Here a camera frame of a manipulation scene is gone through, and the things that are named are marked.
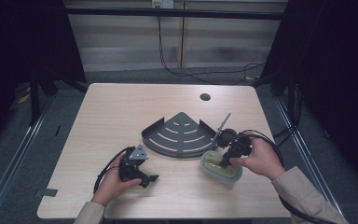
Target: person's left hand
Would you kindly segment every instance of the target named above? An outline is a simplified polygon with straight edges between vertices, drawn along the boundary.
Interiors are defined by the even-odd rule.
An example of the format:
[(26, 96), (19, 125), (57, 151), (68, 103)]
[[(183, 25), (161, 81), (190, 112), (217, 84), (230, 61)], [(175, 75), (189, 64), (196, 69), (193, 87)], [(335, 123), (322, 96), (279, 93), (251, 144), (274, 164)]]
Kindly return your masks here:
[(103, 206), (107, 206), (112, 200), (120, 196), (126, 189), (130, 189), (134, 186), (141, 184), (142, 180), (132, 179), (126, 182), (120, 180), (118, 174), (118, 166), (120, 165), (121, 158), (125, 155), (123, 152), (119, 155), (111, 164), (111, 169), (105, 174), (103, 181), (98, 187), (97, 192), (95, 192), (91, 201), (99, 203)]

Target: sleeve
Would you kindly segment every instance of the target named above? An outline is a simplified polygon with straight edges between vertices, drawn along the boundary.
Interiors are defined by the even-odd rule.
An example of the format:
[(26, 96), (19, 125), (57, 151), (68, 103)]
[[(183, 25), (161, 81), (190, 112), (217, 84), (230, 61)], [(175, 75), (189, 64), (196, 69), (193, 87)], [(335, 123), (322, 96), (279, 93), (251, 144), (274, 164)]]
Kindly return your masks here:
[(84, 204), (74, 224), (101, 224), (103, 222), (104, 206), (98, 203)]
[[(333, 223), (349, 223), (344, 216), (294, 167), (272, 181), (278, 194), (298, 211)], [(309, 223), (292, 214), (293, 223)]]

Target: hand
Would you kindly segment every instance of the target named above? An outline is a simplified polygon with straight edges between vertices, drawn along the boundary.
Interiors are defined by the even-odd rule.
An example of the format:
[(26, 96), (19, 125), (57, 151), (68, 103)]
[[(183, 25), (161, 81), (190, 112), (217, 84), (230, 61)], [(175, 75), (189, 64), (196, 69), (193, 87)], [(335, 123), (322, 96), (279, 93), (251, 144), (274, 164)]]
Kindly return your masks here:
[(266, 176), (270, 180), (274, 180), (285, 172), (278, 156), (267, 142), (254, 137), (251, 138), (251, 141), (252, 152), (247, 158), (231, 158), (229, 161), (233, 164), (242, 165), (257, 175)]
[(111, 168), (105, 174), (100, 187), (98, 187), (97, 192), (95, 192), (91, 199), (92, 202), (107, 206), (112, 200), (120, 196), (120, 194), (123, 193), (126, 189), (130, 189), (141, 184), (142, 180), (139, 178), (126, 182), (122, 182), (120, 180), (118, 168), (116, 167), (120, 165), (120, 160), (124, 155), (125, 152), (119, 155), (117, 159), (112, 162), (110, 167), (114, 168)]

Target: cable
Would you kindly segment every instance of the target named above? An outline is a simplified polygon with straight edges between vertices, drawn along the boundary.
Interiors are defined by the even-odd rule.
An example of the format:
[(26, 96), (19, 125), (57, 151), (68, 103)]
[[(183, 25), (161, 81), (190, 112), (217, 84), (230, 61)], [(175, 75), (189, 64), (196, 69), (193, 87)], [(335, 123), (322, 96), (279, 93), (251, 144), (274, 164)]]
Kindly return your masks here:
[[(253, 132), (253, 133), (257, 133), (257, 134), (247, 134), (244, 132)], [(267, 136), (265, 136), (264, 134), (262, 134), (261, 132), (255, 131), (255, 130), (245, 130), (242, 132), (241, 135), (236, 135), (235, 137), (233, 137), (232, 139), (236, 139), (239, 137), (254, 137), (254, 138), (260, 138), (263, 139), (264, 141), (266, 141), (271, 147), (272, 149), (275, 151), (275, 153), (278, 156), (278, 159), (282, 165), (282, 167), (284, 167), (284, 162), (283, 162), (283, 156), (281, 151), (279, 150), (279, 146), (275, 145), (274, 142), (272, 142), (272, 140), (270, 140)], [(279, 199), (281, 200), (281, 203), (283, 204), (283, 206), (293, 215), (300, 217), (304, 220), (307, 220), (308, 222), (314, 223), (314, 224), (332, 224), (332, 222), (329, 221), (325, 221), (322, 219), (319, 219), (317, 217), (311, 217), (307, 214), (304, 214), (300, 211), (298, 211), (296, 208), (294, 208), (290, 203), (288, 203), (287, 201), (285, 201), (281, 196), (279, 196)]]
[(107, 173), (107, 171), (109, 170), (109, 166), (110, 164), (112, 164), (113, 161), (115, 161), (117, 159), (118, 156), (121, 155), (121, 153), (127, 151), (129, 148), (126, 147), (124, 149), (122, 149), (120, 152), (118, 152), (118, 154), (110, 161), (107, 163), (107, 165), (103, 168), (103, 170), (101, 171), (101, 173), (98, 175), (97, 180), (95, 181), (95, 185), (94, 185), (94, 194), (95, 192), (97, 192), (98, 187), (100, 187), (101, 181), (103, 180), (104, 175)]
[(295, 120), (293, 120), (292, 124), (283, 129), (282, 131), (280, 131), (279, 133), (275, 133), (273, 134), (273, 137), (274, 138), (278, 138), (278, 137), (281, 137), (281, 136), (284, 136), (286, 135), (287, 133), (287, 136), (280, 142), (280, 144), (278, 145), (279, 147), (289, 138), (289, 136), (296, 131), (296, 129), (298, 128), (298, 125), (299, 125), (299, 122), (300, 122), (300, 119), (301, 119), (301, 112), (302, 112), (302, 105), (303, 105), (303, 95), (301, 94), (301, 91), (299, 90), (299, 87), (296, 86), (296, 112), (295, 112)]
[(236, 71), (215, 71), (215, 72), (202, 72), (202, 73), (193, 73), (193, 74), (188, 74), (188, 73), (183, 73), (183, 72), (174, 72), (173, 70), (171, 70), (167, 64), (165, 63), (165, 59), (164, 59), (164, 53), (163, 53), (163, 47), (162, 47), (162, 38), (161, 38), (161, 18), (158, 17), (158, 49), (159, 49), (159, 58), (161, 61), (162, 66), (164, 67), (165, 70), (167, 70), (169, 73), (178, 76), (178, 77), (193, 77), (199, 81), (208, 83), (208, 84), (212, 84), (212, 85), (221, 85), (219, 83), (213, 83), (211, 81), (199, 78), (197, 76), (200, 75), (209, 75), (209, 74), (234, 74), (234, 73), (241, 73), (243, 72), (243, 78), (239, 81), (236, 81), (234, 83), (231, 84), (225, 84), (225, 85), (237, 85), (241, 82), (243, 82), (246, 79), (246, 71), (252, 70), (254, 68), (257, 68), (258, 66), (264, 65), (265, 63), (248, 63), (246, 64), (243, 69), (241, 70), (236, 70)]

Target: black curtain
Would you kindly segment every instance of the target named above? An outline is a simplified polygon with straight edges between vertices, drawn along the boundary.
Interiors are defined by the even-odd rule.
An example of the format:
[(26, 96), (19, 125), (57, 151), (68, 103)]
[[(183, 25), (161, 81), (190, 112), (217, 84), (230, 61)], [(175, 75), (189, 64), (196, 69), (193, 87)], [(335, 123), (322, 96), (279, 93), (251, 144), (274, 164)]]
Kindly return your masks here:
[(310, 109), (358, 172), (358, 1), (289, 1), (286, 12), (310, 17), (282, 21), (262, 77), (283, 70), (271, 83), (279, 95), (294, 75)]
[(31, 71), (47, 94), (56, 91), (53, 79), (86, 81), (68, 16), (32, 7), (63, 7), (63, 2), (0, 1), (0, 127), (16, 86), (30, 81)]

